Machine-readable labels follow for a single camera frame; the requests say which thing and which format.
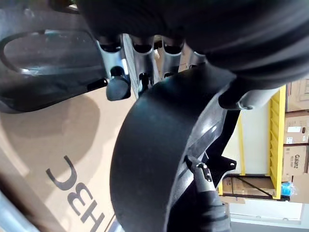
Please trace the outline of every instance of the blue object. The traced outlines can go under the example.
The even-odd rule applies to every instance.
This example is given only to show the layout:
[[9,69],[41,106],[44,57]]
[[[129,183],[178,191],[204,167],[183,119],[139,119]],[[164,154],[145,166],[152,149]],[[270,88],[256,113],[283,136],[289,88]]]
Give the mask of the blue object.
[[291,196],[293,194],[293,184],[291,182],[284,182],[281,184],[281,195]]

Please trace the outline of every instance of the black lettering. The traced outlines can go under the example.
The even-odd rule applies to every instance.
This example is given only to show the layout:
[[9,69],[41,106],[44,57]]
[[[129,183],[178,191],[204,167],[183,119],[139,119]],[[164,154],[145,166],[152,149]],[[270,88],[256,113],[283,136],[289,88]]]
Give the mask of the black lettering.
[[71,160],[67,156],[65,156],[64,159],[66,160],[69,167],[71,168],[71,176],[65,182],[57,181],[56,178],[54,177],[54,175],[52,174],[52,172],[50,171],[50,169],[46,170],[48,177],[53,181],[53,183],[59,189],[61,189],[63,191],[69,190],[70,188],[72,188],[75,185],[75,182],[77,180],[77,173],[76,173],[76,170],[75,170]]
[[88,195],[89,195],[89,198],[92,200],[93,197],[89,191],[89,189],[87,188],[87,186],[84,184],[84,183],[78,183],[76,185],[76,193],[75,192],[71,192],[69,195],[68,195],[68,202],[70,204],[70,206],[72,207],[72,209],[75,211],[75,213],[79,216],[81,213],[77,210],[77,208],[75,207],[75,205],[73,204],[73,201],[75,199],[78,199],[82,204],[83,206],[85,206],[85,202],[83,201],[82,197],[81,197],[81,191],[82,190],[85,190]]
[[84,213],[84,215],[81,217],[81,221],[83,223],[85,223],[85,221],[89,218],[89,216],[92,218],[92,220],[95,222],[94,226],[91,228],[90,232],[95,232],[97,231],[98,227],[100,226],[101,222],[104,219],[104,214],[101,213],[99,218],[96,219],[93,214],[92,211],[95,209],[95,207],[97,206],[97,202],[94,200],[91,205],[88,207],[88,209],[86,210],[86,212]]

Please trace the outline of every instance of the cardboard box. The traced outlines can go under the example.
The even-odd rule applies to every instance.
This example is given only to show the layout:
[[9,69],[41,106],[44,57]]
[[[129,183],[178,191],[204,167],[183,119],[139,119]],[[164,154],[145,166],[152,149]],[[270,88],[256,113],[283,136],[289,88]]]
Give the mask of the cardboard box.
[[309,109],[309,76],[287,85],[287,112]]
[[307,146],[285,146],[283,148],[282,176],[296,176],[307,172]]
[[292,182],[293,176],[292,175],[282,175],[281,182]]
[[[262,189],[263,191],[271,195],[274,195],[276,192],[270,178],[241,177],[241,179],[249,182],[250,184]],[[227,177],[223,180],[223,193],[267,196],[260,190],[234,177]]]
[[134,101],[111,102],[98,89],[36,112],[0,113],[0,185],[40,231],[105,231],[113,148]]
[[309,203],[309,174],[294,176],[293,185],[296,194],[291,196],[291,202]]
[[284,138],[285,144],[308,143],[309,112],[292,112],[285,114]]

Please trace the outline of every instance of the shelving rack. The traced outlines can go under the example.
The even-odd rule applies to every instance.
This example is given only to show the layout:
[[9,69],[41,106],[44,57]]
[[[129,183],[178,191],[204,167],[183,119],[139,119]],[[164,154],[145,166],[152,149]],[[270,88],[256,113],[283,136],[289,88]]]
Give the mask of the shelving rack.
[[270,196],[249,196],[239,194],[223,194],[222,183],[218,186],[219,195],[223,196],[235,196],[245,198],[257,198],[257,199],[274,199],[274,200],[289,200],[288,197],[281,196],[281,180],[282,180],[282,163],[283,163],[283,136],[284,136],[284,114],[285,114],[285,92],[286,87],[283,86],[280,90],[270,99],[268,103],[268,166],[267,175],[246,175],[245,174],[245,162],[242,142],[242,123],[241,115],[238,121],[239,127],[239,150],[241,160],[241,174],[230,174],[230,177],[261,177],[270,178],[276,194]]

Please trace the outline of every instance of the black knob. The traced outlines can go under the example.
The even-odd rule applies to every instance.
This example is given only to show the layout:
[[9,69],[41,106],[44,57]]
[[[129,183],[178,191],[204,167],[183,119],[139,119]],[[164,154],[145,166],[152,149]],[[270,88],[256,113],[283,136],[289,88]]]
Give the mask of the black knob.
[[106,87],[106,97],[110,101],[118,101],[131,96],[131,85],[121,76],[116,76]]

